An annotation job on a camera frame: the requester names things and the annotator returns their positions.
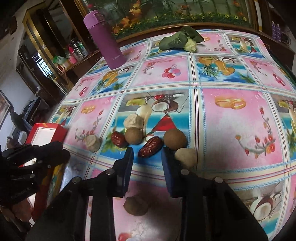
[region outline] robotic hand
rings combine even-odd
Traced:
[[[19,167],[34,158],[35,164]],[[11,209],[38,192],[47,170],[69,159],[70,153],[63,149],[60,142],[44,146],[26,144],[2,153],[0,147],[0,206]]]
[[[162,150],[168,192],[182,197],[179,241],[268,241],[247,207],[221,178],[207,180],[183,169],[168,147]],[[116,241],[113,197],[124,197],[131,176],[133,149],[97,177],[74,177],[44,211],[26,241],[84,241],[89,196],[93,196],[90,241]]]

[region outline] bottle lid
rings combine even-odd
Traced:
[[[99,10],[94,10],[90,12],[88,15],[86,15],[83,19],[83,22],[87,29],[90,29],[91,27],[95,26],[98,23],[104,22],[105,19],[103,15],[99,12]]]
[[[69,46],[69,52],[70,53],[73,53],[74,52],[74,49],[71,46]]]

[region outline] painted flower mural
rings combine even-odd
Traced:
[[[255,136],[256,144],[255,144],[254,148],[250,148],[250,147],[244,146],[241,143],[241,141],[240,141],[241,136],[240,135],[235,136],[235,139],[237,139],[237,141],[239,142],[241,147],[244,148],[246,155],[248,156],[250,152],[254,153],[255,159],[257,159],[258,156],[261,155],[262,153],[264,153],[266,155],[266,154],[270,154],[270,153],[274,152],[275,151],[274,142],[276,141],[272,136],[272,130],[271,130],[271,127],[268,123],[269,118],[268,117],[264,118],[263,107],[260,107],[259,111],[261,113],[262,119],[264,120],[263,127],[265,129],[267,129],[267,133],[268,133],[267,137],[264,137],[264,141],[261,141],[258,136]]]

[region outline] window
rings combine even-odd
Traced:
[[[35,63],[37,64],[37,66],[39,67],[39,69],[41,70],[41,72],[49,78],[49,75],[52,75],[52,71],[49,69],[49,67],[47,66],[47,64],[44,62],[43,58],[40,56],[39,53],[37,53],[36,55],[34,55],[33,60],[35,61]]]

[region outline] purple water bottle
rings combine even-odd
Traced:
[[[84,17],[85,26],[89,30],[95,44],[105,58],[110,69],[116,69],[126,62],[115,38],[111,33],[110,25],[98,10],[90,12]]]

